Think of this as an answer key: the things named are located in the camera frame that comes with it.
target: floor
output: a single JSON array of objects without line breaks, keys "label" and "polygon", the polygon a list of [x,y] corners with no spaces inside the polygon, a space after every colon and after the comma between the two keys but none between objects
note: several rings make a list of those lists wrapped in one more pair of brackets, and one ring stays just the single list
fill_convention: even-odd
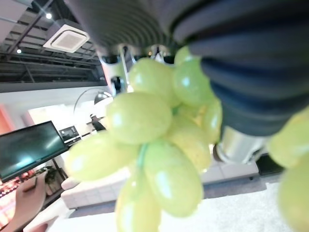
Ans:
[{"label": "floor", "polygon": [[[253,177],[231,180],[222,183],[209,184],[204,186],[204,198],[218,198],[224,196],[233,196],[244,193],[252,193],[267,189],[267,183],[278,183],[280,175],[267,177]],[[70,218],[84,217],[88,215],[97,215],[114,212],[115,202],[102,203],[94,206],[86,206],[74,211]]]},{"label": "floor", "polygon": [[[160,232],[292,232],[276,205],[280,176],[240,179],[204,187],[206,199],[187,218],[162,214]],[[49,232],[103,228],[116,232],[114,203],[80,208]]]}]

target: ceiling light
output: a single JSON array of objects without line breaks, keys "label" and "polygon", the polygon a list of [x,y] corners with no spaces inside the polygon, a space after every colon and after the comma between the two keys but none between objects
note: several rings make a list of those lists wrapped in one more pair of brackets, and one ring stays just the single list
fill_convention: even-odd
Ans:
[{"label": "ceiling light", "polygon": [[52,17],[53,17],[53,16],[52,16],[51,13],[47,13],[47,14],[46,14],[46,18],[51,19]]}]

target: white wall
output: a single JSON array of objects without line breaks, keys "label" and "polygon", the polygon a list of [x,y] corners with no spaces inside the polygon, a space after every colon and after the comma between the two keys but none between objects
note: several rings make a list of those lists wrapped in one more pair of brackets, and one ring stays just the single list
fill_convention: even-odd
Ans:
[{"label": "white wall", "polygon": [[[16,129],[20,129],[27,126],[23,120],[23,115],[27,113],[28,110],[59,104],[74,105],[77,98],[89,88],[90,87],[59,88],[0,93],[0,103],[5,105]],[[102,86],[99,88],[109,92],[108,87]],[[95,95],[96,91],[89,91],[83,95],[81,100],[93,100]]]}]

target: grape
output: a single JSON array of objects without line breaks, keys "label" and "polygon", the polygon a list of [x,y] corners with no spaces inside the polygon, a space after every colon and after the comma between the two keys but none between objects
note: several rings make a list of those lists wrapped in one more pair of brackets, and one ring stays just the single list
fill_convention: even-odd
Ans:
[{"label": "grape", "polygon": [[178,107],[177,114],[184,116],[185,118],[193,121],[199,127],[201,127],[203,116],[206,110],[207,110],[207,107],[205,105],[201,107],[193,107],[193,106],[182,104]]},{"label": "grape", "polygon": [[191,215],[203,197],[203,186],[192,162],[172,143],[148,144],[144,171],[160,206],[175,217]]},{"label": "grape", "polygon": [[279,187],[279,209],[297,232],[309,229],[309,153],[283,176]]},{"label": "grape", "polygon": [[161,209],[142,172],[121,189],[115,212],[119,232],[158,232]]},{"label": "grape", "polygon": [[172,88],[173,69],[153,59],[142,58],[129,72],[130,84],[135,92],[152,93],[175,107],[180,100]]},{"label": "grape", "polygon": [[182,63],[174,71],[173,88],[176,96],[190,106],[208,105],[215,99],[199,63],[199,60],[193,59]]},{"label": "grape", "polygon": [[148,93],[122,93],[106,110],[112,136],[123,143],[142,144],[163,135],[172,120],[171,109]]},{"label": "grape", "polygon": [[66,157],[66,171],[80,181],[104,178],[136,159],[139,145],[115,140],[107,130],[74,145]]},{"label": "grape", "polygon": [[299,158],[309,152],[308,112],[306,110],[294,116],[267,145],[271,158],[282,167],[295,166]]},{"label": "grape", "polygon": [[209,168],[211,154],[205,132],[182,116],[175,116],[166,138],[177,145],[199,173]]},{"label": "grape", "polygon": [[181,49],[178,50],[178,52],[175,56],[174,64],[180,65],[180,64],[182,64],[186,61],[192,60],[192,59],[200,59],[200,57],[192,55],[189,51],[189,47],[185,46],[185,47],[182,47]]},{"label": "grape", "polygon": [[222,109],[218,100],[209,105],[202,117],[202,128],[207,134],[211,144],[215,144],[220,138],[220,129],[222,123]]}]

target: television screen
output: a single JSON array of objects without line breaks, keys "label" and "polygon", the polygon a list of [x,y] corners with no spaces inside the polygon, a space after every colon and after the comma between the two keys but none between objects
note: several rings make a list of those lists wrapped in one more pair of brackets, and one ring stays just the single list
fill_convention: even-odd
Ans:
[{"label": "television screen", "polygon": [[0,178],[8,181],[68,150],[51,121],[0,136]]}]

